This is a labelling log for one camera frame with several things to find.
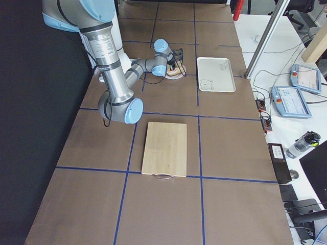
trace bottle lid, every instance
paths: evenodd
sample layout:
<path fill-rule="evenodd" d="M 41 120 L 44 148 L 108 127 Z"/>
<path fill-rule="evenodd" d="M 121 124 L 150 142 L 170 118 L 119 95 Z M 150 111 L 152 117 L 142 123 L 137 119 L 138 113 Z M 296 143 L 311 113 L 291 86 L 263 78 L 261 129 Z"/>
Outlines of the bottle lid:
<path fill-rule="evenodd" d="M 312 146 L 317 146 L 320 141 L 320 135 L 312 131 L 307 131 L 305 134 L 305 141 Z"/>

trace wooden cutting board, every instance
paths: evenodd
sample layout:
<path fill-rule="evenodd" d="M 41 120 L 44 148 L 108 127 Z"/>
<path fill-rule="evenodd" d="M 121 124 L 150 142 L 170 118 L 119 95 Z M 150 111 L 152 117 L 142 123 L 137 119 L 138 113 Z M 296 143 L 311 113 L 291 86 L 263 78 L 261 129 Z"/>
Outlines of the wooden cutting board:
<path fill-rule="evenodd" d="M 186 124 L 149 122 L 142 174 L 186 177 Z"/>

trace white tray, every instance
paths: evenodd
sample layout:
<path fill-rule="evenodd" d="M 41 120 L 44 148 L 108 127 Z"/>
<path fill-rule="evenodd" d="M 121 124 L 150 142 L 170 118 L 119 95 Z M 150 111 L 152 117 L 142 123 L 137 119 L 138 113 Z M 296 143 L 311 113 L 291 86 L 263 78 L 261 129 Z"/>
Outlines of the white tray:
<path fill-rule="evenodd" d="M 230 61 L 226 58 L 197 59 L 199 89 L 205 92 L 235 92 L 236 86 Z"/>

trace white desk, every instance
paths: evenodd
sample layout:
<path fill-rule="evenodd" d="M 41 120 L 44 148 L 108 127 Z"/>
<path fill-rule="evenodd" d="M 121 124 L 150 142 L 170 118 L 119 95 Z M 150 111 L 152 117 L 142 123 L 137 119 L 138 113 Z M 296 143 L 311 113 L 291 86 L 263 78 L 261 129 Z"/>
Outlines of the white desk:
<path fill-rule="evenodd" d="M 238 21 L 235 22 L 237 34 L 239 37 L 240 45 L 243 52 L 254 52 L 258 43 L 255 41 L 257 35 L 262 35 L 266 25 L 269 21 L 270 16 L 263 15 L 240 15 Z M 289 48 L 293 48 L 301 43 L 301 39 L 293 28 L 292 24 L 289 22 L 287 17 L 282 17 L 275 32 L 273 33 L 271 39 L 268 42 L 267 47 L 264 52 L 276 52 L 284 51 Z M 299 49 L 295 48 L 293 50 L 286 51 L 284 53 L 267 54 L 264 53 L 255 68 L 251 84 L 253 86 L 255 75 L 258 74 L 260 70 L 267 70 L 273 74 L 287 73 L 290 71 L 292 64 L 299 52 L 303 52 L 304 45 L 301 44 Z M 282 68 L 291 58 L 292 54 L 295 52 L 291 61 L 286 65 L 284 70 Z M 246 66 L 249 65 L 253 53 L 243 53 Z M 297 58 L 297 64 L 303 64 L 309 67 L 316 67 L 314 63 L 305 63 L 301 56 Z M 272 76 L 264 71 L 256 77 L 255 84 L 259 87 L 263 87 L 268 91 L 274 85 L 277 76 Z M 289 81 L 289 75 L 281 75 L 278 77 L 275 85 L 291 86 Z M 322 97 L 318 97 L 307 92 L 303 92 L 303 95 L 307 102 L 321 101 L 324 100 Z M 322 87 L 322 95 L 327 96 L 327 86 Z M 309 104 L 309 109 L 312 113 L 312 118 L 310 119 L 292 119 L 280 117 L 276 111 L 274 105 L 270 106 L 270 100 L 266 100 L 267 111 L 272 116 L 272 129 L 273 131 L 268 133 L 266 136 L 267 143 L 281 143 L 283 148 L 286 149 L 291 146 L 296 139 L 302 136 L 306 131 L 314 131 L 320 134 L 321 142 L 327 140 L 327 103 L 320 104 Z M 289 169 L 296 170 L 300 177 L 297 180 L 292 181 L 290 184 L 293 185 L 294 190 L 298 196 L 299 200 L 314 198 L 318 203 L 320 203 L 316 193 L 314 192 L 311 184 L 309 183 L 305 173 L 302 170 L 301 164 L 298 157 L 296 159 L 287 158 L 287 164 Z M 294 244 L 300 244 L 300 239 L 294 228 L 291 228 Z"/>

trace water bottle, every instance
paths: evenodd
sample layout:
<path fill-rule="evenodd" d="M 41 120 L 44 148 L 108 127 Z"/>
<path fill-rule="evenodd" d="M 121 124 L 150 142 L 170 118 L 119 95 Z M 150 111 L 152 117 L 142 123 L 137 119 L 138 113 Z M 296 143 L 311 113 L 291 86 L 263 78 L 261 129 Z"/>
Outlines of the water bottle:
<path fill-rule="evenodd" d="M 286 155 L 290 158 L 297 158 L 310 147 L 319 145 L 320 135 L 307 131 L 300 139 L 286 150 Z"/>

